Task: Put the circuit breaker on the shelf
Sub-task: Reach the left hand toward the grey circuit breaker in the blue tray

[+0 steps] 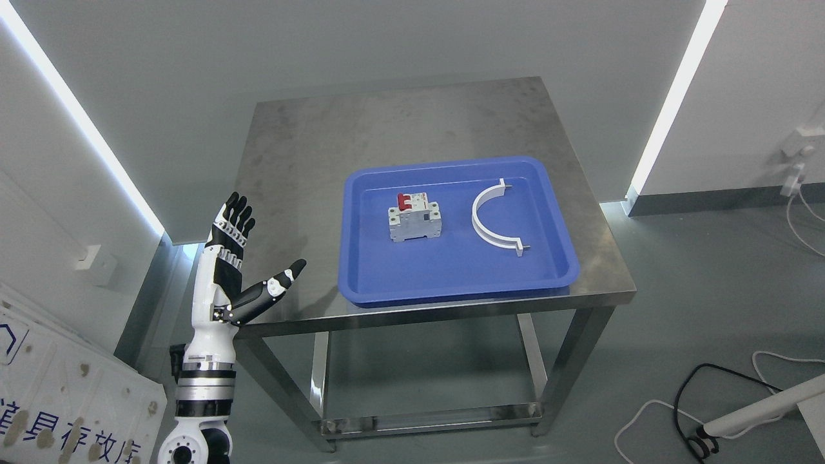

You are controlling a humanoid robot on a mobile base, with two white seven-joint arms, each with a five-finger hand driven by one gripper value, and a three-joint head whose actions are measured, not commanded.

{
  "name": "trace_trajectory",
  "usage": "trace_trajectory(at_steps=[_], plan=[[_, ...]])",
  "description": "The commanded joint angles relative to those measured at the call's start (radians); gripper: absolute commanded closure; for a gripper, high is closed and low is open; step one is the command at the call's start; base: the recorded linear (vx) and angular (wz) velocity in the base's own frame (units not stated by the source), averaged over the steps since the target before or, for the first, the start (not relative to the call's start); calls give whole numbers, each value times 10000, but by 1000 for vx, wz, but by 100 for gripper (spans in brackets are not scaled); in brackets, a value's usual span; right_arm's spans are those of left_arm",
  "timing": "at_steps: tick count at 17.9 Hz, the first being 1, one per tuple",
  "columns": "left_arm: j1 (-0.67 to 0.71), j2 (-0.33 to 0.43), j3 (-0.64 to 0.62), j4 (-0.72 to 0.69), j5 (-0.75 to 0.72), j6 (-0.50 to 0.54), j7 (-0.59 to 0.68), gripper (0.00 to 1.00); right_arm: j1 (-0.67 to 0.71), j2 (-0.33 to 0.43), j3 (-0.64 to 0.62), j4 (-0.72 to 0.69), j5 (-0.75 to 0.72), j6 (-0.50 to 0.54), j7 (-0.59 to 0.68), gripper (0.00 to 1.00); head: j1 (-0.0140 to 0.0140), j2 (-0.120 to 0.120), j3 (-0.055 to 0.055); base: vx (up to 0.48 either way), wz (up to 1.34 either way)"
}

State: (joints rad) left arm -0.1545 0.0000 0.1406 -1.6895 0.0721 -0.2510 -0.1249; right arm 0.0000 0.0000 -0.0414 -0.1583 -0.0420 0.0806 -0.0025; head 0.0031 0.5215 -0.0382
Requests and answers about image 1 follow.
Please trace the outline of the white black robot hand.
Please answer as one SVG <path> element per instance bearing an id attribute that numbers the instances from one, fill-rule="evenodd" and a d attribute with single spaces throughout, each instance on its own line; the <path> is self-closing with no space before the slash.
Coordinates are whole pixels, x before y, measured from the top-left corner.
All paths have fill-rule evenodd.
<path id="1" fill-rule="evenodd" d="M 245 248 L 254 226 L 247 197 L 234 191 L 219 208 L 199 258 L 191 306 L 194 335 L 184 366 L 235 363 L 233 340 L 240 326 L 283 299 L 306 267 L 306 260 L 298 259 L 277 275 L 242 288 Z"/>

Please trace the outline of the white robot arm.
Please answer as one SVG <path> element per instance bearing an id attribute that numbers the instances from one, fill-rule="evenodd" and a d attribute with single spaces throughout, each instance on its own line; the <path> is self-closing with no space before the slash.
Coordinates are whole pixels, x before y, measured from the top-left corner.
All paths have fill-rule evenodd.
<path id="1" fill-rule="evenodd" d="M 229 463 L 233 440 L 227 422 L 237 372 L 230 362 L 173 366 L 176 425 L 157 451 L 157 463 Z"/>

